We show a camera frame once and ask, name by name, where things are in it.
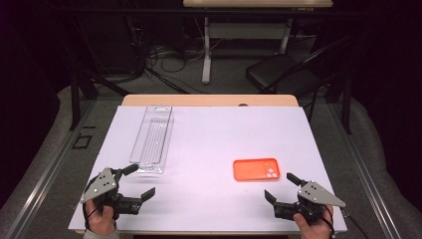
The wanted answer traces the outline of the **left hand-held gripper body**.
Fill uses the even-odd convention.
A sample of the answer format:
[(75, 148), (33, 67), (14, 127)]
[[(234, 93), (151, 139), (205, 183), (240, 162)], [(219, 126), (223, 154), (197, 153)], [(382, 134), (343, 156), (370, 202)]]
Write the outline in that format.
[(116, 220), (120, 214), (137, 215), (143, 203), (141, 197), (124, 197), (119, 190), (119, 181), (123, 168), (113, 169), (106, 167), (97, 176), (92, 178), (80, 200), (83, 204), (85, 219), (88, 219), (85, 203), (92, 200), (98, 210), (105, 205), (113, 208), (113, 219)]

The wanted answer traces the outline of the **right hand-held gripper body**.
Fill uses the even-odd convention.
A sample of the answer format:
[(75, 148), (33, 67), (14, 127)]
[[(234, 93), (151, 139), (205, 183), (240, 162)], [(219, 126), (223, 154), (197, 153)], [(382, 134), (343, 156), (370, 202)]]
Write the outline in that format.
[(315, 181), (309, 181), (298, 191), (297, 202), (284, 203), (274, 199), (274, 213), (276, 218), (287, 220), (294, 220), (294, 215), (300, 213), (308, 223), (317, 223), (322, 219), (326, 205), (343, 208), (345, 203)]

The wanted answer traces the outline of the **orange phone case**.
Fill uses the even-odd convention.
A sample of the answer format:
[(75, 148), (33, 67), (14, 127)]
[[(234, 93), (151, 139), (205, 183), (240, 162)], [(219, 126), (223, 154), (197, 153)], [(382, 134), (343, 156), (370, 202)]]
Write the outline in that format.
[(274, 158), (235, 160), (233, 174), (238, 181), (276, 180), (281, 175)]

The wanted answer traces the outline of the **clear plastic tray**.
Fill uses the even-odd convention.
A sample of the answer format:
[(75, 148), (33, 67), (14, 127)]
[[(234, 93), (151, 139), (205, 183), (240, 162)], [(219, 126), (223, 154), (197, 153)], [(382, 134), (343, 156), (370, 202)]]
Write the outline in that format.
[(146, 108), (129, 159), (138, 166), (139, 173), (164, 171), (173, 124), (172, 106)]

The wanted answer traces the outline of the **person's left hand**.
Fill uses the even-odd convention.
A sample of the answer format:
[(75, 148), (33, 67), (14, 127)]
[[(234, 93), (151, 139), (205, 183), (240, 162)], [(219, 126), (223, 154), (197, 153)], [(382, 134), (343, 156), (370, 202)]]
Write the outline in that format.
[(92, 200), (87, 201), (85, 206), (89, 225), (87, 230), (100, 235), (108, 235), (117, 229), (113, 219), (112, 207), (105, 205), (103, 211), (99, 211)]

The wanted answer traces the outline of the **person's right hand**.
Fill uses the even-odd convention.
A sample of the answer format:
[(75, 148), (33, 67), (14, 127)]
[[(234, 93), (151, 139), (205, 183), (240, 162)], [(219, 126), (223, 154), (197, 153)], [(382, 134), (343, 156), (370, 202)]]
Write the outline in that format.
[(330, 226), (332, 225), (333, 208), (326, 205), (323, 212), (323, 220), (309, 225), (300, 213), (294, 215), (294, 220), (301, 231), (301, 239), (330, 239)]

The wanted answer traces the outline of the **white table cover sheet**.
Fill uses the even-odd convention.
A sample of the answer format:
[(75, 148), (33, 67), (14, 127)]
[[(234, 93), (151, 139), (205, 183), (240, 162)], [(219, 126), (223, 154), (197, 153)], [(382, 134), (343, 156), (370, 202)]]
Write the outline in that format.
[[(292, 221), (278, 219), (266, 193), (282, 202), (297, 199), (291, 172), (330, 188), (326, 170), (304, 111), (299, 107), (176, 107), (165, 169), (133, 173), (119, 191), (155, 195), (136, 215), (122, 215), (117, 227), (128, 234), (288, 234)], [(233, 176), (237, 159), (273, 158), (282, 176), (241, 182)]]

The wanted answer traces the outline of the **black metal stand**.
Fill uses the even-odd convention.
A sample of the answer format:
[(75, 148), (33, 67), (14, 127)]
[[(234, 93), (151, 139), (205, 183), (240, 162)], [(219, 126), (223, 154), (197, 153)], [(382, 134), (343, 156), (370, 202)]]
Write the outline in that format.
[(324, 97), (329, 104), (335, 104), (339, 97), (341, 101), (341, 125), (344, 130), (351, 134), (350, 129), (350, 105), (351, 105), (351, 77), (348, 73), (335, 74), (331, 81), (328, 91)]
[(72, 64), (72, 124), (70, 130), (74, 130), (80, 123), (82, 115), (80, 93), (83, 93), (89, 101), (96, 100), (99, 96), (99, 92), (95, 87), (95, 83), (99, 83), (123, 97), (127, 96), (129, 91), (124, 90), (118, 85), (97, 74), (95, 71), (92, 71), (91, 68), (84, 63), (84, 57), (78, 53), (78, 50), (80, 50), (81, 47), (75, 45), (71, 40), (69, 40), (66, 44), (69, 52), (69, 60)]

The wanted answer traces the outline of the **black folding chair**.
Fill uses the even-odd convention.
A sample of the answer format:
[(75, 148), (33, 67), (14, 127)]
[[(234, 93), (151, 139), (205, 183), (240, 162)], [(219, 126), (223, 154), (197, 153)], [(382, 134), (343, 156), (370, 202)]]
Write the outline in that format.
[(312, 101), (306, 105), (311, 107), (308, 114), (308, 121), (311, 121), (318, 90), (343, 76), (342, 70), (323, 74), (322, 64), (347, 48), (349, 43), (350, 38), (343, 37), (315, 50), (299, 62), (288, 55), (274, 55), (248, 67), (246, 79), (259, 94), (292, 95), (297, 99), (312, 94)]

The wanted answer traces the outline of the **white-legged desk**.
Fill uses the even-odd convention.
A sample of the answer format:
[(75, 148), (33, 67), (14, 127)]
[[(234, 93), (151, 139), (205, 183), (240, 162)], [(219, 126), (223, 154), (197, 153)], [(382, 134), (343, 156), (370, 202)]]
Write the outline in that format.
[[(332, 0), (183, 0), (184, 7), (214, 9), (293, 9), (306, 10), (313, 8), (329, 8)], [(204, 66), (202, 83), (210, 83), (211, 75), (211, 39), (280, 39), (280, 53), (286, 52), (293, 20), (281, 23), (258, 22), (212, 22), (204, 18)]]

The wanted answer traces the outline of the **aluminium floor rail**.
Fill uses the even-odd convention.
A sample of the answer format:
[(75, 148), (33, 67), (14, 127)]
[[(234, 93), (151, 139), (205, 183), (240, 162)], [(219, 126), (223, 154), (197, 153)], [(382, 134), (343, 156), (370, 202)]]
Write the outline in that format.
[(329, 111), (335, 121), (337, 130), (340, 132), (343, 141), (345, 142), (346, 148), (351, 156), (351, 161), (356, 171), (362, 187), (365, 191), (366, 197), (374, 211), (374, 214), (380, 224), (380, 227), (386, 237), (386, 239), (402, 239), (392, 217), (386, 207), (384, 200), (376, 188), (376, 185), (371, 177), (369, 170), (363, 160), (361, 153), (358, 150), (351, 134), (348, 134), (343, 127), (341, 122), (341, 112), (336, 105), (327, 105)]
[(0, 209), (0, 239), (82, 239), (69, 228), (78, 198), (89, 180), (98, 152), (97, 104), (83, 104), (82, 119), (68, 128), (69, 110), (59, 115), (32, 164)]

